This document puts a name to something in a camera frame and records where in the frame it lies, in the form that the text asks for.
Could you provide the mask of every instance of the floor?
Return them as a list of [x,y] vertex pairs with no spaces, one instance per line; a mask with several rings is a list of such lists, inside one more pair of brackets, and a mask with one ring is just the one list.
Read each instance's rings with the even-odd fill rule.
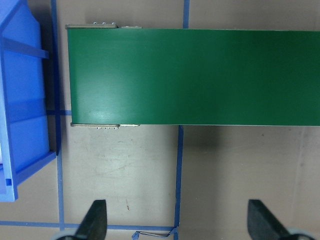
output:
[[[46,104],[50,148],[58,149],[59,155],[20,185],[16,202],[0,203],[1,237],[11,240],[50,239],[59,230],[74,229],[95,199],[107,200],[108,240],[130,240],[136,230],[167,233],[177,224],[177,149],[182,128],[70,127],[65,24],[320,30],[320,0],[28,3],[41,23],[43,49],[51,54],[44,62]],[[56,50],[59,69],[53,64]],[[60,86],[54,84],[58,70]],[[179,239],[250,239],[246,211],[251,198],[261,199],[286,227],[320,238],[319,127],[183,126],[183,132]]]

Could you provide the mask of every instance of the blue crate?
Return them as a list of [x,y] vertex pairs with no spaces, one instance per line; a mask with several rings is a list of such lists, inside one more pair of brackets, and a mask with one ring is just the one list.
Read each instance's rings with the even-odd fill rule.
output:
[[0,0],[0,202],[50,161],[40,25],[27,0]]

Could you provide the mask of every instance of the green surface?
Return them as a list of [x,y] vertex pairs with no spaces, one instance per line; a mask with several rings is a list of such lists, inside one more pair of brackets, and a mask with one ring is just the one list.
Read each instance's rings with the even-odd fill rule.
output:
[[320,125],[320,32],[68,29],[75,124]]

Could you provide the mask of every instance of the blue plastic bin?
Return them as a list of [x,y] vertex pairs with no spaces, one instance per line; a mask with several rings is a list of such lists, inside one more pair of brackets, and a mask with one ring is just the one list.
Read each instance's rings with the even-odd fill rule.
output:
[[49,150],[40,25],[27,0],[0,0],[0,202],[55,159]]

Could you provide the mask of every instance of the beige floor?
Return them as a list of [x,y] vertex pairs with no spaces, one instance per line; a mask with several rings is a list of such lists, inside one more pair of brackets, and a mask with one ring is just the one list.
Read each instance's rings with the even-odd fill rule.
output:
[[[49,0],[29,0],[52,52]],[[58,0],[61,109],[70,110],[65,24],[116,22],[181,28],[183,0]],[[320,30],[320,0],[190,0],[195,29]],[[48,109],[54,108],[52,62],[44,64]],[[55,119],[48,117],[55,149]],[[107,199],[113,225],[172,226],[177,126],[104,131],[77,129],[62,116],[64,216],[79,223],[94,199]],[[259,198],[287,227],[320,238],[320,128],[185,126],[181,240],[248,240],[246,209]],[[0,203],[0,221],[59,222],[57,162],[19,187],[19,200]],[[1,239],[43,240],[59,229],[0,226]],[[134,231],[110,230],[107,239]],[[143,236],[142,240],[152,239]]]

